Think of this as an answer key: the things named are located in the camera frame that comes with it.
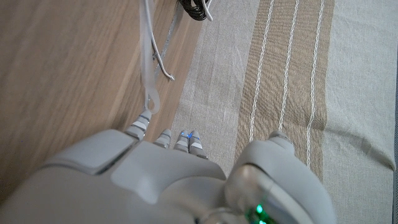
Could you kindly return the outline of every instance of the wooden surface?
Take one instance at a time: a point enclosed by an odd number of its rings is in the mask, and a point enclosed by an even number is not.
[[[159,50],[175,7],[155,2]],[[171,128],[196,47],[201,22],[181,16],[164,60],[176,81],[159,73],[148,140]],[[0,202],[46,158],[143,110],[138,0],[5,0],[0,51]]]

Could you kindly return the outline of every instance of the cable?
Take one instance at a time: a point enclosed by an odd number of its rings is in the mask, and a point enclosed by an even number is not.
[[[160,57],[160,53],[157,50],[156,41],[155,41],[155,37],[154,37],[154,31],[152,29],[152,19],[150,19],[148,0],[145,0],[145,9],[146,9],[146,14],[147,14],[148,26],[150,29],[150,38],[152,41],[152,46],[155,50],[157,61],[159,62],[160,68],[162,69],[162,72],[164,73],[164,75],[167,76],[172,81],[174,81],[175,80],[174,76],[166,72],[166,69],[164,68],[164,65],[163,65],[162,58]]]
[[[179,0],[182,7],[188,13],[188,15],[197,21],[205,20],[213,21],[213,17],[209,12],[209,7],[212,0],[193,0],[194,6],[191,4],[191,0]]]

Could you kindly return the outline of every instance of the green led light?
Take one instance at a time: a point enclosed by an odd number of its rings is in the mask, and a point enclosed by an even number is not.
[[[257,212],[261,213],[262,212],[262,206],[261,205],[257,205]]]
[[[276,224],[276,222],[264,210],[262,204],[248,208],[245,212],[245,217],[250,224]]]

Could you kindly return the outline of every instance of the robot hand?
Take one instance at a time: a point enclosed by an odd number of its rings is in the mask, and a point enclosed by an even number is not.
[[[249,143],[228,178],[197,131],[143,141],[151,113],[47,160],[0,208],[0,223],[336,223],[329,195],[281,132]]]

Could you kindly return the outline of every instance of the white cable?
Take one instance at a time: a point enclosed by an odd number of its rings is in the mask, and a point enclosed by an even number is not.
[[[315,69],[317,68],[317,57],[318,57],[318,43],[321,29],[322,12],[325,0],[321,0],[321,7],[319,10],[317,35],[315,36],[315,46],[313,50],[313,62],[311,71],[311,116],[307,126],[307,167],[310,169],[311,164],[311,126],[315,117]]]
[[[152,19],[150,18],[150,12],[149,12],[149,6],[148,6],[148,1],[147,0],[145,0],[145,9],[147,11],[146,14],[147,14],[147,19],[149,21],[149,29],[151,30],[150,38],[151,38],[151,41],[152,41],[152,46],[153,46],[153,48],[155,50],[155,55],[156,55],[157,61],[159,62],[159,65],[160,65],[160,68],[162,69],[163,74],[165,76],[167,76],[169,79],[171,79],[172,81],[174,81],[175,80],[174,76],[171,75],[171,74],[168,74],[166,72],[166,69],[164,68],[164,65],[163,65],[163,60],[160,57],[159,51],[157,50],[156,41],[155,41],[155,37],[154,37],[154,30],[152,29]]]
[[[293,43],[294,25],[296,23],[296,16],[297,16],[297,9],[298,8],[299,8],[299,0],[296,0],[296,5],[294,6],[292,28],[290,30],[289,46],[287,47],[287,58],[286,58],[286,65],[285,65],[285,80],[284,80],[284,95],[283,95],[283,99],[282,99],[282,109],[280,110],[279,131],[282,131],[282,125],[284,123],[286,98],[287,98],[287,81],[289,79],[288,70],[289,70],[290,56],[292,55],[292,43]]]
[[[250,137],[249,137],[249,142],[253,141],[254,116],[256,115],[257,98],[258,98],[259,90],[260,90],[262,60],[264,58],[264,52],[266,50],[267,36],[268,36],[268,31],[269,31],[269,24],[271,22],[271,15],[272,15],[272,8],[273,7],[274,7],[274,0],[271,0],[271,3],[269,4],[269,10],[268,10],[266,31],[264,32],[264,36],[262,38],[261,54],[260,54],[259,68],[258,68],[258,72],[257,72],[257,81],[256,81],[256,92],[254,94],[253,106],[252,106],[252,109],[251,109],[251,116],[250,116]]]
[[[212,2],[212,0],[209,0],[209,1],[207,2],[207,8],[210,8],[211,2]]]
[[[203,4],[203,7],[205,8],[206,12],[206,17],[209,21],[213,21],[213,17],[210,15],[209,8],[211,1],[208,3],[208,6],[206,5],[206,0],[201,0],[201,3]]]

